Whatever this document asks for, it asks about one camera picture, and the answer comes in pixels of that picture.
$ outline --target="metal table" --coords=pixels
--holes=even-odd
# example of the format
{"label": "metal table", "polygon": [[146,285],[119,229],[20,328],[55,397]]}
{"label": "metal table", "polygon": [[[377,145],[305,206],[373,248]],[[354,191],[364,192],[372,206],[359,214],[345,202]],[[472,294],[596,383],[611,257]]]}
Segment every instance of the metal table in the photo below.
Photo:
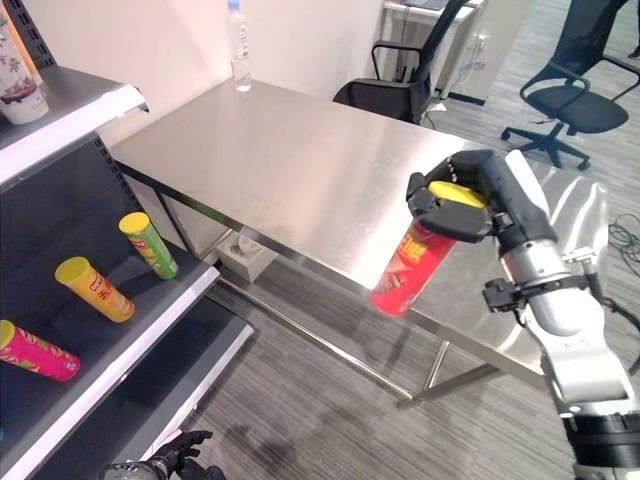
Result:
{"label": "metal table", "polygon": [[[475,148],[482,146],[260,82],[238,93],[227,81],[112,152],[124,173],[153,187],[161,201],[165,195],[174,198],[365,293],[376,285],[411,221],[404,200],[409,175]],[[533,167],[563,250],[590,245],[602,253],[604,190],[545,164]],[[168,213],[189,246],[179,218],[170,208]],[[406,316],[443,340],[417,393],[262,306],[398,393],[404,405],[503,372],[543,387],[538,347],[511,316],[489,314],[484,305],[482,286],[498,276],[503,273],[491,239],[480,246],[457,245],[434,275]],[[487,365],[434,386],[448,342]]]}

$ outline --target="green chip can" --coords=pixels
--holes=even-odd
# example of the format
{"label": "green chip can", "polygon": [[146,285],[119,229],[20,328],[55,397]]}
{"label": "green chip can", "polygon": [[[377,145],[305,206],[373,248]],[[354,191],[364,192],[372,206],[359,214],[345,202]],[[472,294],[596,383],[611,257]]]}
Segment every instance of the green chip can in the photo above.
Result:
{"label": "green chip can", "polygon": [[178,264],[146,213],[125,215],[118,223],[118,228],[160,278],[168,280],[176,276]]}

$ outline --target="yellow lid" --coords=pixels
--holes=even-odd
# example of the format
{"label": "yellow lid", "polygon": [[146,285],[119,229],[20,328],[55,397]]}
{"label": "yellow lid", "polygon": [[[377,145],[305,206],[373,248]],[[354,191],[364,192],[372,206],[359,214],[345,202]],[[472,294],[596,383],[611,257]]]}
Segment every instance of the yellow lid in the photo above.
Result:
{"label": "yellow lid", "polygon": [[429,191],[438,198],[464,203],[471,207],[484,208],[487,206],[484,199],[476,192],[456,183],[431,182],[429,184]]}
{"label": "yellow lid", "polygon": [[71,257],[56,268],[55,277],[60,283],[69,285],[84,275],[91,268],[89,260],[84,257]]}
{"label": "yellow lid", "polygon": [[15,331],[16,327],[9,320],[0,320],[0,350],[9,345]]}
{"label": "yellow lid", "polygon": [[147,228],[150,220],[149,216],[144,212],[134,212],[125,215],[120,219],[118,228],[124,234],[138,233]]}

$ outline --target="chair armrest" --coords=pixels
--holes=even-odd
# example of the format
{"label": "chair armrest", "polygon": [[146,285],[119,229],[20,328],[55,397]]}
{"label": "chair armrest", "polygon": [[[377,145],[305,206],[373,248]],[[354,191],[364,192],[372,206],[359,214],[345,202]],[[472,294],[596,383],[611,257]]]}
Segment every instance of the chair armrest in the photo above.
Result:
{"label": "chair armrest", "polygon": [[[558,72],[562,73],[562,74],[567,78],[567,80],[571,80],[571,81],[574,81],[574,82],[580,82],[580,83],[582,83],[582,85],[583,85],[583,86],[582,86],[583,93],[584,93],[584,92],[586,92],[586,91],[588,91],[588,90],[591,88],[591,82],[589,82],[589,80],[587,80],[587,79],[586,79],[586,78],[584,78],[584,77],[581,77],[580,75],[578,75],[578,74],[576,74],[576,73],[572,72],[571,70],[567,70],[566,68],[561,67],[561,66],[560,66],[560,65],[558,65],[557,63],[549,62],[549,63],[547,64],[547,67],[546,67],[546,68],[552,68],[553,70],[556,70],[556,71],[558,71]],[[543,79],[541,79],[541,80],[539,80],[539,79],[538,79],[538,75],[536,75],[536,76],[535,76],[535,77],[533,77],[531,80],[529,80],[527,83],[525,83],[525,84],[522,86],[522,88],[520,89],[520,98],[522,98],[522,100],[526,101],[527,96],[526,96],[526,94],[525,94],[525,91],[526,91],[529,87],[531,87],[532,85],[534,85],[534,84],[536,84],[536,83],[538,83],[538,82],[540,82],[540,81],[542,81],[542,80],[544,80],[544,78],[543,78]]]}
{"label": "chair armrest", "polygon": [[613,63],[614,65],[625,69],[627,72],[635,73],[638,76],[638,78],[640,78],[640,68],[636,67],[635,65],[631,65],[630,63],[623,62],[619,58],[615,58],[610,55],[603,55],[602,60],[605,60],[609,63]]}
{"label": "chair armrest", "polygon": [[373,69],[376,72],[376,78],[380,80],[380,70],[378,69],[378,61],[376,59],[376,49],[377,48],[390,48],[392,50],[403,50],[407,52],[416,52],[420,54],[422,47],[417,45],[408,45],[406,43],[401,42],[390,42],[387,40],[378,40],[373,44],[373,48],[371,49],[371,58],[373,59]]}
{"label": "chair armrest", "polygon": [[[587,93],[589,91],[589,88],[591,88],[591,82],[589,82],[589,80],[587,80],[584,77],[581,77],[580,75],[572,72],[571,70],[567,70],[566,68],[561,67],[557,63],[549,62],[545,68],[551,68],[552,70],[560,72],[567,80],[571,81],[571,83],[573,83],[573,82],[582,83],[582,92],[580,92],[578,95],[576,95],[572,99],[568,100],[564,104],[560,105],[555,110],[555,112],[554,112],[555,115],[557,115],[559,112],[561,112],[562,110],[567,108],[569,105],[571,105],[573,102],[578,100],[580,97],[582,97],[585,93]],[[522,98],[522,100],[525,103],[529,103],[529,102],[527,102],[527,95],[525,94],[525,90],[528,89],[529,87],[531,87],[532,85],[534,85],[535,83],[538,83],[540,81],[545,80],[545,77],[542,77],[540,79],[538,79],[538,77],[539,77],[539,75],[536,75],[535,77],[533,77],[531,80],[529,80],[520,89],[520,98]]]}
{"label": "chair armrest", "polygon": [[612,100],[615,102],[617,99],[619,99],[622,95],[630,92],[631,90],[633,90],[634,88],[636,88],[638,85],[640,85],[640,68],[636,67],[635,65],[631,65],[630,63],[627,62],[623,62],[622,60],[620,60],[619,58],[615,58],[612,57],[610,55],[603,55],[602,56],[602,60],[612,63],[617,67],[620,67],[624,70],[626,70],[627,72],[633,73],[638,77],[638,80],[636,81],[636,83],[634,83],[633,85],[631,85],[629,88],[627,88],[626,90],[624,90],[622,93],[619,93],[618,95],[616,95],[615,97],[612,98]]}

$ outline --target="water bottle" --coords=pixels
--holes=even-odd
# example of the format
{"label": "water bottle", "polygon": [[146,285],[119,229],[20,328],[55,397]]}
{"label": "water bottle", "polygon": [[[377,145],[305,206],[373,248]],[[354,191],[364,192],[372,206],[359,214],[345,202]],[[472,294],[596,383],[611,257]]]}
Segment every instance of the water bottle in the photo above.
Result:
{"label": "water bottle", "polygon": [[233,79],[236,84],[236,90],[246,92],[251,88],[247,21],[244,15],[240,13],[240,0],[228,0],[227,5],[229,6],[227,28]]}

